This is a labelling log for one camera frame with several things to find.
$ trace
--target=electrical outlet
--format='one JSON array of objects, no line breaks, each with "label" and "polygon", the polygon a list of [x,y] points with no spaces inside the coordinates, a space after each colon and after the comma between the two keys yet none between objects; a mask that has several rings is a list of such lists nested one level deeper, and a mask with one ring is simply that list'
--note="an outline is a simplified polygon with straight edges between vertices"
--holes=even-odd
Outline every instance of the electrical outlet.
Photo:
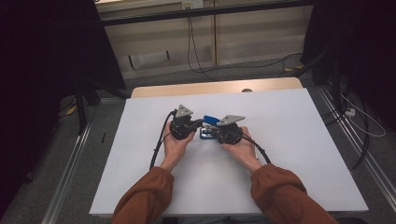
[{"label": "electrical outlet", "polygon": [[203,8],[204,0],[192,0],[192,8]]},{"label": "electrical outlet", "polygon": [[354,117],[355,116],[355,109],[353,108],[347,108],[346,109],[346,115],[350,116],[350,117]]},{"label": "electrical outlet", "polygon": [[181,9],[187,10],[187,9],[190,9],[190,8],[192,8],[191,1],[182,1],[181,2]]}]

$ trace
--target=human hand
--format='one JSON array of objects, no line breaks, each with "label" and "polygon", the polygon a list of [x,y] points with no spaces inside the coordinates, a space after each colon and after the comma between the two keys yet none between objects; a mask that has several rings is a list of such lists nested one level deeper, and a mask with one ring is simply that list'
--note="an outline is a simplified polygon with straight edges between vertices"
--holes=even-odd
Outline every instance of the human hand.
[{"label": "human hand", "polygon": [[178,162],[183,158],[186,152],[187,144],[192,141],[195,132],[189,134],[186,139],[177,140],[171,134],[170,122],[166,123],[165,130],[163,131],[163,145],[165,147],[165,158],[161,164],[161,168],[167,170],[169,173],[177,166]]},{"label": "human hand", "polygon": [[[247,127],[241,127],[242,132],[250,137]],[[256,159],[256,152],[254,150],[254,145],[246,139],[241,139],[241,141],[235,145],[222,144],[222,147],[229,151],[233,157],[242,165],[244,165],[251,173],[262,167],[260,162]]]}]

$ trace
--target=orange-brown jacket sleeve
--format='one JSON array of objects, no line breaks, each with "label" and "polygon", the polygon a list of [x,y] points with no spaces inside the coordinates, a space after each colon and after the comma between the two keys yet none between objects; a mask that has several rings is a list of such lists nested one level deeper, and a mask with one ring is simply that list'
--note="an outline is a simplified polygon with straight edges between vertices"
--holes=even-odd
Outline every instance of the orange-brown jacket sleeve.
[{"label": "orange-brown jacket sleeve", "polygon": [[152,223],[171,202],[173,182],[170,173],[153,167],[122,196],[112,223]]},{"label": "orange-brown jacket sleeve", "polygon": [[254,202],[274,223],[337,223],[312,200],[293,172],[267,164],[250,177]]}]

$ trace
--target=white paper sheet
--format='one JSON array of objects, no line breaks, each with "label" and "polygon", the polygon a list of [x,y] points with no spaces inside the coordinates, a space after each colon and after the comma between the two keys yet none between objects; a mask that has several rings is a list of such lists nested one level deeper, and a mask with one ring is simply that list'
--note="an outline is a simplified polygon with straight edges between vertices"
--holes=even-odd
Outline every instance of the white paper sheet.
[{"label": "white paper sheet", "polygon": [[[128,100],[90,214],[111,216],[120,197],[149,170],[166,115],[179,104],[222,119],[241,115],[272,163],[292,170],[328,211],[368,210],[307,90],[152,97]],[[265,160],[257,151],[262,164]],[[156,165],[163,160],[163,146]],[[164,215],[253,215],[250,175],[216,140],[196,134],[174,170],[174,194]]]}]

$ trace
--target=forearm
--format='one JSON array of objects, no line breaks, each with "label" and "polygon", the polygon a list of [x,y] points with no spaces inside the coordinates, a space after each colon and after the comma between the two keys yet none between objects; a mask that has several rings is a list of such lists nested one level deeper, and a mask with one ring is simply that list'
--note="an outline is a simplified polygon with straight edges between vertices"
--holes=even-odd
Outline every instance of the forearm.
[{"label": "forearm", "polygon": [[252,198],[275,223],[337,223],[290,171],[267,164],[252,174],[251,181]]},{"label": "forearm", "polygon": [[112,223],[151,223],[166,209],[172,199],[173,176],[153,167],[120,199]]}]

